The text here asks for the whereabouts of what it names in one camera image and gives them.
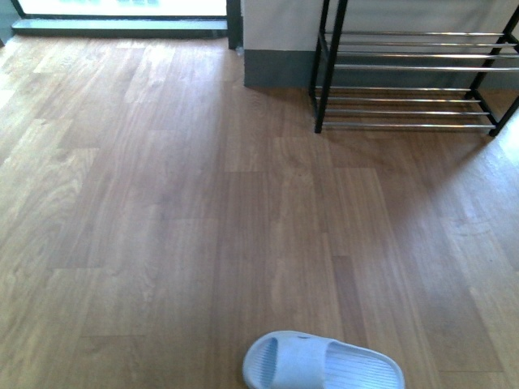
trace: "gray baseboard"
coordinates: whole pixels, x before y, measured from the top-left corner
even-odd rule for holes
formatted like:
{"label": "gray baseboard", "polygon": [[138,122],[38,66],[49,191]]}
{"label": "gray baseboard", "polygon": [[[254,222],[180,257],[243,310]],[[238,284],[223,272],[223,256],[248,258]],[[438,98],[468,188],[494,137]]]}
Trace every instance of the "gray baseboard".
{"label": "gray baseboard", "polygon": [[219,38],[227,36],[225,20],[87,20],[23,19],[15,33],[38,36],[95,38]]}
{"label": "gray baseboard", "polygon": [[13,36],[11,25],[19,19],[11,0],[0,0],[0,47]]}
{"label": "gray baseboard", "polygon": [[[306,88],[314,54],[311,51],[245,50],[245,85],[248,87]],[[408,65],[426,65],[408,62]],[[338,71],[334,84],[385,88],[467,88],[475,74],[445,72]],[[484,88],[519,89],[519,72],[489,74]]]}
{"label": "gray baseboard", "polygon": [[308,51],[245,50],[245,86],[307,87],[313,57]]}

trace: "laminate floor plank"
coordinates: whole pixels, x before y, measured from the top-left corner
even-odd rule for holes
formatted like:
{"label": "laminate floor plank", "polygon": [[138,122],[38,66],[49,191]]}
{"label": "laminate floor plank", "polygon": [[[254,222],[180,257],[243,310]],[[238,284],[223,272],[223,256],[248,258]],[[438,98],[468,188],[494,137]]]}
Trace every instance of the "laminate floor plank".
{"label": "laminate floor plank", "polygon": [[444,373],[440,374],[444,389],[510,389],[504,373]]}
{"label": "laminate floor plank", "polygon": [[268,178],[226,173],[214,268],[205,386],[240,387],[254,338],[277,329],[268,288]]}
{"label": "laminate floor plank", "polygon": [[478,200],[472,196],[472,188],[464,184],[472,182],[467,165],[487,146],[485,135],[429,134],[415,138],[410,143],[411,152],[436,213],[460,218],[484,217]]}
{"label": "laminate floor plank", "polygon": [[257,90],[268,97],[269,110],[264,128],[272,136],[315,136],[311,133],[314,124],[311,115],[313,111],[306,90],[295,88],[257,88]]}
{"label": "laminate floor plank", "polygon": [[339,305],[341,307],[344,340],[347,343],[367,348],[369,344],[367,342],[353,261],[349,257],[333,257],[333,269],[335,271]]}
{"label": "laminate floor plank", "polygon": [[126,103],[158,101],[174,54],[175,48],[171,45],[147,47],[139,67],[135,70],[124,101]]}
{"label": "laminate floor plank", "polygon": [[205,81],[211,84],[236,79],[236,74],[231,73],[236,68],[226,69],[236,53],[227,49],[225,41],[178,41],[175,46],[174,61],[169,69],[174,82]]}
{"label": "laminate floor plank", "polygon": [[53,47],[45,51],[45,56],[34,69],[34,73],[69,73],[72,64],[88,45],[86,39],[55,38]]}
{"label": "laminate floor plank", "polygon": [[38,295],[2,346],[2,387],[66,387],[97,269],[43,271]]}
{"label": "laminate floor plank", "polygon": [[225,171],[265,172],[268,170],[268,97],[254,89],[230,84],[225,104],[232,107],[225,127]]}
{"label": "laminate floor plank", "polygon": [[269,161],[267,266],[276,322],[341,338],[332,256],[316,211],[310,140],[272,138]]}
{"label": "laminate floor plank", "polygon": [[[435,363],[441,371],[502,371],[428,190],[415,168],[417,163],[408,145],[419,143],[417,138],[410,135],[405,141],[382,141],[386,156],[399,169],[387,169],[384,164],[377,171],[392,230],[400,252],[405,253],[401,255],[405,276],[417,297]],[[455,197],[452,193],[446,190],[444,196]]]}
{"label": "laminate floor plank", "polygon": [[9,158],[18,142],[23,138],[32,121],[37,119],[41,105],[48,98],[41,90],[52,93],[58,87],[56,75],[20,74],[17,85],[12,85],[15,92],[2,108],[2,137],[0,138],[0,166]]}
{"label": "laminate floor plank", "polygon": [[[190,190],[190,186],[184,188],[180,185],[180,178],[177,179],[185,176],[185,181],[189,185],[196,178],[198,181],[200,176],[200,171],[191,170],[187,163],[189,143],[185,135],[180,130],[150,130],[146,131],[141,139],[141,147],[145,152],[140,157],[139,166],[136,167],[128,190],[129,204],[137,212],[156,208],[161,213],[160,218],[171,219],[176,216],[174,209],[184,210],[182,204],[176,207],[174,205],[181,202],[187,191],[189,194],[186,194],[186,197],[210,201],[205,198],[207,192],[198,193],[196,190]],[[214,174],[204,174],[204,178],[211,178],[210,181],[214,182]]]}
{"label": "laminate floor plank", "polygon": [[335,174],[369,347],[393,357],[409,387],[440,387],[377,173],[372,168],[343,168]]}
{"label": "laminate floor plank", "polygon": [[1,50],[2,73],[9,77],[11,84],[16,85],[20,76],[34,72],[47,57],[47,54],[55,50],[59,41],[59,38],[35,37],[27,40],[20,36],[14,36],[9,41],[9,45]]}
{"label": "laminate floor plank", "polygon": [[92,86],[85,91],[84,98],[71,111],[73,123],[60,147],[100,147],[105,136],[112,134],[110,127],[124,109],[124,96],[144,51],[103,50],[103,47],[99,42],[92,43],[93,55],[88,55],[89,50],[85,53],[87,58],[74,64],[74,67],[87,66],[98,71],[92,76]]}
{"label": "laminate floor plank", "polygon": [[504,372],[518,388],[519,279],[488,223],[445,218],[444,227]]}
{"label": "laminate floor plank", "polygon": [[70,125],[67,120],[33,121],[9,158],[0,166],[0,245],[10,232],[8,226],[16,223],[20,208],[37,185],[42,167],[53,157]]}
{"label": "laminate floor plank", "polygon": [[82,336],[145,336],[150,332],[157,277],[166,249],[160,208],[126,206],[84,320]]}
{"label": "laminate floor plank", "polygon": [[143,336],[79,338],[65,387],[88,389],[149,388],[142,381]]}
{"label": "laminate floor plank", "polygon": [[315,163],[313,172],[317,185],[320,229],[328,235],[332,255],[347,257],[350,251],[348,242],[343,237],[347,233],[348,220],[340,206],[341,196],[335,178],[328,137],[312,139],[311,152]]}
{"label": "laminate floor plank", "polygon": [[0,90],[0,109],[7,104],[10,98],[13,97],[15,91],[13,90]]}
{"label": "laminate floor plank", "polygon": [[132,178],[140,159],[150,152],[145,144],[147,123],[153,111],[146,105],[121,109],[110,135],[79,195],[74,215],[58,237],[57,255],[51,267],[102,267],[104,250],[118,235],[118,225],[129,197]]}
{"label": "laminate floor plank", "polygon": [[[458,186],[465,190],[468,198],[465,202],[477,204],[478,213],[476,216],[468,215],[467,220],[488,222],[492,231],[499,232],[495,237],[508,261],[517,271],[519,242],[515,238],[515,232],[519,229],[519,207],[515,204],[519,202],[519,165],[514,163],[513,157],[509,155],[514,150],[513,144],[512,136],[508,136],[508,142],[498,138],[496,142],[491,142],[482,149],[477,148],[477,153],[474,153],[462,167],[451,165],[450,171],[456,177]],[[454,146],[444,147],[454,152]]]}
{"label": "laminate floor plank", "polygon": [[[23,197],[23,201],[15,204],[17,208],[11,210],[16,213],[15,220],[6,221],[10,228],[5,231],[0,243],[0,250],[3,250],[5,255],[0,258],[1,260],[10,259],[12,266],[15,262],[12,261],[13,256],[17,255],[18,250],[24,250],[23,242],[27,244],[32,239],[37,242],[46,232],[53,236],[59,234],[74,210],[96,154],[97,150],[57,150],[36,171],[37,178],[32,182],[32,189]],[[52,250],[52,241],[43,240],[45,250]]]}
{"label": "laminate floor plank", "polygon": [[219,222],[211,219],[170,220],[164,231],[167,254],[143,351],[145,387],[216,387],[205,374],[208,355],[217,352],[210,336],[218,235]]}
{"label": "laminate floor plank", "polygon": [[[170,105],[165,103],[159,112],[154,113],[148,127],[152,132],[161,133],[156,136],[163,138],[162,146],[157,143],[157,149],[161,150],[159,159],[164,161],[157,178],[163,177],[165,184],[159,190],[148,190],[139,184],[139,180],[142,178],[142,182],[149,183],[155,178],[141,175],[135,179],[140,188],[138,196],[147,202],[168,203],[168,218],[217,218],[224,185],[219,93],[215,90],[195,107],[189,102],[198,97],[190,88],[185,90],[183,114],[172,118],[166,112]],[[156,163],[153,159],[152,154],[151,164]]]}
{"label": "laminate floor plank", "polygon": [[500,135],[503,135],[503,137],[497,138],[498,144],[507,156],[509,164],[516,168],[519,166],[519,136],[517,136],[517,131],[513,129],[517,127],[517,120],[519,120],[519,117],[514,115],[506,126],[509,130],[502,131]]}

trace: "white slipper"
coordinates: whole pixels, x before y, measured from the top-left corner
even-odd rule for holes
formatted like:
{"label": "white slipper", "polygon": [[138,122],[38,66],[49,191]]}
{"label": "white slipper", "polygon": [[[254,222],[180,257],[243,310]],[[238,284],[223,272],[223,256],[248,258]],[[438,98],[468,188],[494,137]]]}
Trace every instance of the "white slipper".
{"label": "white slipper", "polygon": [[403,389],[404,375],[391,358],[296,331],[259,338],[243,361],[250,389]]}

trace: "door threshold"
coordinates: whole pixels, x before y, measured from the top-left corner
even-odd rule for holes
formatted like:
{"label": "door threshold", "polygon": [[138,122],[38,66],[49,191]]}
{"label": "door threshold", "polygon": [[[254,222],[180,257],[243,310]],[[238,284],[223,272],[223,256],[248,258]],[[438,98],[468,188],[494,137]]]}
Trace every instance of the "door threshold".
{"label": "door threshold", "polygon": [[15,34],[33,36],[85,36],[94,38],[221,38],[226,20],[142,19],[21,19]]}

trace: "skirting board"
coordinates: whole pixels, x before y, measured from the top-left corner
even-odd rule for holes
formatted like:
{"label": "skirting board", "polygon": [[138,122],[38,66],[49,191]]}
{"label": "skirting board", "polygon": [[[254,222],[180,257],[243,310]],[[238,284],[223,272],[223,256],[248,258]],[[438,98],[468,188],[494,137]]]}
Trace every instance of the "skirting board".
{"label": "skirting board", "polygon": [[[311,51],[245,50],[245,86],[306,88],[314,53]],[[409,62],[423,65],[423,62]],[[467,88],[473,73],[337,71],[334,84],[352,87]],[[519,89],[519,73],[489,74],[484,88]]]}

